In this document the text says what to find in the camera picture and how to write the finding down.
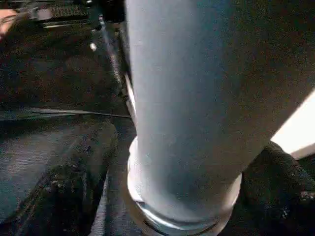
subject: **pedal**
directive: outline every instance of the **pedal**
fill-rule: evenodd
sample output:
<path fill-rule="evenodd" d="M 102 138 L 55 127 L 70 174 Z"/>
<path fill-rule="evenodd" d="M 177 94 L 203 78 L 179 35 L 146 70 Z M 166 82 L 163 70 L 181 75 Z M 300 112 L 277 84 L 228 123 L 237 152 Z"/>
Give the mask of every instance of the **pedal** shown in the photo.
<path fill-rule="evenodd" d="M 51 5 L 32 10 L 32 18 L 44 28 L 86 25 L 88 12 L 83 5 Z"/>

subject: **cable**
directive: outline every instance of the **cable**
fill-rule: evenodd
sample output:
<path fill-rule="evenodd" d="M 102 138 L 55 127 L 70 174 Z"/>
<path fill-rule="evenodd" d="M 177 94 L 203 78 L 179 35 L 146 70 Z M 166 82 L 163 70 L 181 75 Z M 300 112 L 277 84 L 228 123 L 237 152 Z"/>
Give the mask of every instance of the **cable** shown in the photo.
<path fill-rule="evenodd" d="M 74 116 L 75 114 L 33 114 L 21 112 L 0 112 L 0 121 L 13 121 L 25 119 L 39 119 L 39 118 L 52 118 L 60 116 Z"/>
<path fill-rule="evenodd" d="M 37 3 L 37 2 L 55 2 L 55 0 L 35 0 L 35 1 L 31 1 L 31 0 L 15 0 L 15 1 L 12 1 L 12 3 L 27 3 L 27 2 L 34 2 L 34 3 Z"/>
<path fill-rule="evenodd" d="M 108 116 L 108 117 L 116 117 L 116 118 L 126 118 L 131 119 L 131 116 L 126 115 L 117 115 L 117 114 L 110 114 L 110 113 L 98 113 L 98 112 L 88 112 L 82 110 L 54 110 L 54 109 L 41 109 L 41 108 L 30 108 L 26 109 L 31 113 L 37 114 L 62 114 L 62 115 L 100 115 L 100 116 Z"/>

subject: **dark fabric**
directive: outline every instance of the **dark fabric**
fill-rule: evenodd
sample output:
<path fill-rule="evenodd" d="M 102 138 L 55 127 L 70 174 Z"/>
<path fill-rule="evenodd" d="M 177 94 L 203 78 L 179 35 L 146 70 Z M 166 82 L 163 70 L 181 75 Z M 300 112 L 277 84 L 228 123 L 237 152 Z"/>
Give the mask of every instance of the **dark fabric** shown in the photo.
<path fill-rule="evenodd" d="M 269 143 L 243 173 L 242 188 L 264 234 L 315 233 L 315 182 L 275 143 Z"/>
<path fill-rule="evenodd" d="M 119 144 L 112 159 L 90 236 L 141 236 L 122 197 L 122 176 L 136 132 L 131 120 L 115 119 Z"/>
<path fill-rule="evenodd" d="M 315 154 L 307 156 L 298 161 L 304 170 L 315 179 Z"/>
<path fill-rule="evenodd" d="M 6 145 L 1 145 L 0 152 L 1 213 L 7 218 L 0 226 L 0 235 L 87 235 L 117 148 L 115 126 L 93 116 L 2 125 Z M 18 129 L 23 126 L 26 136 Z M 36 186 L 30 187 L 30 180 L 38 176 Z M 30 193 L 17 191 L 19 186 Z M 23 199 L 21 203 L 15 201 L 17 197 Z M 16 212 L 8 217 L 18 203 Z"/>

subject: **gray pole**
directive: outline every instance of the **gray pole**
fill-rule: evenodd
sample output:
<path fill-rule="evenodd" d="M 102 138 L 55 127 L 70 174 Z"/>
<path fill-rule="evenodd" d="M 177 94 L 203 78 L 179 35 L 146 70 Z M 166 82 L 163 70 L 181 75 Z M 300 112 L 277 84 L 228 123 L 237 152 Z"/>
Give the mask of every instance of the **gray pole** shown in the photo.
<path fill-rule="evenodd" d="M 138 135 L 133 185 L 169 222 L 210 222 L 314 86 L 314 37 L 304 32 L 313 19 L 302 21 L 311 8 L 126 3 Z"/>

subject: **pole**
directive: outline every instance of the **pole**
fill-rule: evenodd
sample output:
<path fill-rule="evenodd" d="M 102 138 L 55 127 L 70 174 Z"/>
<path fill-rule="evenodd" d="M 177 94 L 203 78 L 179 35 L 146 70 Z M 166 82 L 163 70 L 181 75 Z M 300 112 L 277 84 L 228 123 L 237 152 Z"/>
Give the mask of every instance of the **pole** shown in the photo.
<path fill-rule="evenodd" d="M 311 8 L 126 7 L 138 135 L 132 185 L 150 214 L 201 229 L 231 213 L 240 173 L 314 87 L 314 37 L 301 31 L 313 20 L 299 18 Z"/>

